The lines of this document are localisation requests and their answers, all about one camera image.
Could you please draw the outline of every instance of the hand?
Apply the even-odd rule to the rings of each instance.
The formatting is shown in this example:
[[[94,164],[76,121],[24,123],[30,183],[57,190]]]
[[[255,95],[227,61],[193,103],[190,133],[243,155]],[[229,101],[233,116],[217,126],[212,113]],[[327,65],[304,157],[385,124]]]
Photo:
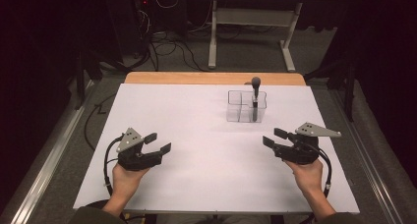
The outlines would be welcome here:
[[[119,216],[149,169],[127,171],[117,163],[113,168],[113,194],[102,209],[114,216]]]
[[[323,164],[319,159],[306,165],[284,162],[292,169],[295,182],[304,195],[322,191]]]

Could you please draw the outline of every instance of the clear plastic container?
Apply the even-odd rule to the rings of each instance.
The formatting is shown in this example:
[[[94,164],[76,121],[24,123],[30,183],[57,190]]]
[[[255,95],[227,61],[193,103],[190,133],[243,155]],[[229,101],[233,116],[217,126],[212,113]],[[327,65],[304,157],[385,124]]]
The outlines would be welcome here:
[[[227,121],[239,123],[261,123],[267,109],[267,94],[260,91],[258,107],[254,107],[255,95],[252,91],[229,90]]]

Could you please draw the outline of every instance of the white table surface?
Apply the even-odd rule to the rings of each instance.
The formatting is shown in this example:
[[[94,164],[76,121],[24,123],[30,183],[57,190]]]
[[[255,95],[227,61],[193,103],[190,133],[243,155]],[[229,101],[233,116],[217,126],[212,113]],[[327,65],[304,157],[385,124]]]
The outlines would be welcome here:
[[[131,127],[143,137],[157,133],[143,152],[172,143],[162,164],[144,176],[126,210],[146,213],[307,213],[311,209],[298,190],[292,171],[263,145],[263,136],[292,145],[273,135],[273,128],[294,132],[310,122],[325,127],[308,86],[261,85],[267,93],[261,123],[226,121],[228,90],[252,90],[250,85],[121,84],[74,208],[108,199],[103,159],[108,145]],[[331,160],[328,199],[336,211],[358,213],[329,138],[320,138]],[[117,157],[116,143],[109,159]],[[323,182],[328,169],[324,165]]]

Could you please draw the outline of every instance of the sleeve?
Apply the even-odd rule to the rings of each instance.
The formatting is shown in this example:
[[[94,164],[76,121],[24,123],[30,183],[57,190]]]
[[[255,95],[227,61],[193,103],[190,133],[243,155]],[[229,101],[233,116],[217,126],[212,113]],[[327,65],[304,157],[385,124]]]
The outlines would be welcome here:
[[[348,212],[337,212],[318,222],[318,224],[363,224],[355,215]]]
[[[80,207],[69,224],[125,224],[125,222],[108,212],[94,207]]]

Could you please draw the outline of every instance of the table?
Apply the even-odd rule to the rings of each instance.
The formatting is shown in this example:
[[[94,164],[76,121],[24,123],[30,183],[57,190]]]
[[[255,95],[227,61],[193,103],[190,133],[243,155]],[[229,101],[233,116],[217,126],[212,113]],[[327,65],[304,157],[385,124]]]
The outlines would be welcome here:
[[[268,94],[264,120],[226,122],[228,90],[252,90],[244,83],[254,76],[262,79],[260,90]],[[311,212],[290,169],[262,145],[262,136],[290,145],[273,135],[273,127],[293,132],[306,121],[324,126],[313,93],[301,79],[298,74],[130,74],[119,88],[74,208],[108,198],[102,185],[105,149],[132,127],[143,136],[158,133],[143,152],[168,142],[172,149],[147,173],[127,211]],[[320,138],[320,145],[333,167],[330,202],[337,211],[359,212],[330,139]],[[114,148],[109,158],[115,156]]]
[[[280,40],[280,48],[284,57],[285,66],[288,72],[295,72],[294,63],[289,51],[289,43],[294,33],[300,16],[302,3],[297,3],[294,10],[256,10],[256,9],[236,9],[236,8],[217,8],[217,1],[212,2],[211,14],[211,39],[208,52],[208,67],[215,69],[217,54],[217,24],[230,25],[251,25],[251,26],[272,26],[287,28],[285,39]]]

